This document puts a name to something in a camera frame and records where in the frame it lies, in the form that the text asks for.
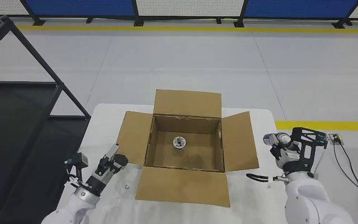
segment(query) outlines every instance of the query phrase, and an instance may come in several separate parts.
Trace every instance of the cardboard box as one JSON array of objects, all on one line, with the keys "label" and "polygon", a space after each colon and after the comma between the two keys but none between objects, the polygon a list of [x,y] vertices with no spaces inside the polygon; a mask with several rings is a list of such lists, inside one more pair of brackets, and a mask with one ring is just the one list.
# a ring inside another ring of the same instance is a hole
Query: cardboard box
[{"label": "cardboard box", "polygon": [[211,92],[157,90],[153,114],[126,112],[117,143],[144,165],[140,200],[230,207],[225,172],[258,168],[249,112],[222,118],[221,94]]}]

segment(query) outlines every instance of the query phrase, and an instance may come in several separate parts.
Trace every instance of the plug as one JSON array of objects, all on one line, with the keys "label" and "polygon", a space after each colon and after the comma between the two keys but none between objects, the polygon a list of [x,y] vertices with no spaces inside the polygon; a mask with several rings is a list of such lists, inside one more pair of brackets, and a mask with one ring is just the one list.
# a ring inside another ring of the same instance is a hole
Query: plug
[{"label": "plug", "polygon": [[333,135],[333,142],[338,142],[338,144],[342,144],[340,137],[338,134]]}]

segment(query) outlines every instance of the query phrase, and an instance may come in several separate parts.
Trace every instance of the yellow tape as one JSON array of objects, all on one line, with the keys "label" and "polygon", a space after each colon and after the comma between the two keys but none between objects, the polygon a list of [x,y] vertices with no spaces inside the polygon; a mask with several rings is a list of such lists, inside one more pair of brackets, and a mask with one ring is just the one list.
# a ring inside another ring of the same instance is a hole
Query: yellow tape
[{"label": "yellow tape", "polygon": [[18,26],[20,30],[43,31],[205,31],[205,32],[303,32],[330,34],[358,34],[358,29],[303,29],[258,27],[202,27],[202,26]]},{"label": "yellow tape", "polygon": [[294,127],[303,127],[314,130],[358,130],[358,122],[300,122],[276,121],[278,130],[291,130]]}]

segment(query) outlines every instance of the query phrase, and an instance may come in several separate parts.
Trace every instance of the table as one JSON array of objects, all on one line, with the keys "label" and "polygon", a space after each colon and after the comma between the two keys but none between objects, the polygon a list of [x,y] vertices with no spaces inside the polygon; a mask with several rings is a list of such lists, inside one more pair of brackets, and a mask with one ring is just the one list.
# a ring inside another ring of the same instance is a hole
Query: table
[{"label": "table", "polygon": [[[82,170],[84,180],[90,177],[100,158],[116,142],[123,117],[128,110],[152,113],[153,106],[125,104],[96,106],[79,149],[88,157],[89,162],[88,168]],[[206,204],[135,200],[142,166],[128,164],[111,179],[102,192],[97,208],[87,212],[90,223],[286,224],[284,206],[287,196],[284,184],[272,181],[259,183],[246,177],[246,173],[249,172],[269,177],[282,174],[282,170],[276,166],[275,159],[270,154],[270,147],[262,141],[264,134],[276,132],[274,118],[270,111],[264,109],[222,108],[222,115],[225,117],[245,111],[250,111],[260,168],[227,173],[230,208]],[[67,204],[72,192],[74,188],[67,185],[58,208]]]}]

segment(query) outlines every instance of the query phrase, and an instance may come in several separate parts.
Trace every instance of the gray floor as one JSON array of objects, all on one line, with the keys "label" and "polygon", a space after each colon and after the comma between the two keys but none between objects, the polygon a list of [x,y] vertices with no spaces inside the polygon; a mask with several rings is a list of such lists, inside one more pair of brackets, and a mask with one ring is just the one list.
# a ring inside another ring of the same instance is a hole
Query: gray floor
[{"label": "gray floor", "polygon": [[[54,19],[46,23],[51,21],[69,24]],[[115,21],[94,23],[98,24],[117,25]],[[272,24],[248,23],[248,26]],[[293,26],[327,28],[330,24]],[[102,102],[153,105],[155,90],[165,88],[220,92],[224,107],[269,109],[275,120],[357,120],[358,34],[91,31],[24,31],[24,34],[90,113]],[[51,81],[51,78],[14,36],[7,35],[0,41],[0,81]],[[61,95],[53,114],[81,113]],[[357,132],[340,134],[358,169]],[[337,151],[348,172],[341,149]],[[358,222],[357,188],[340,172],[332,152],[329,147],[324,154],[318,168],[319,178],[332,201],[348,210]]]}]

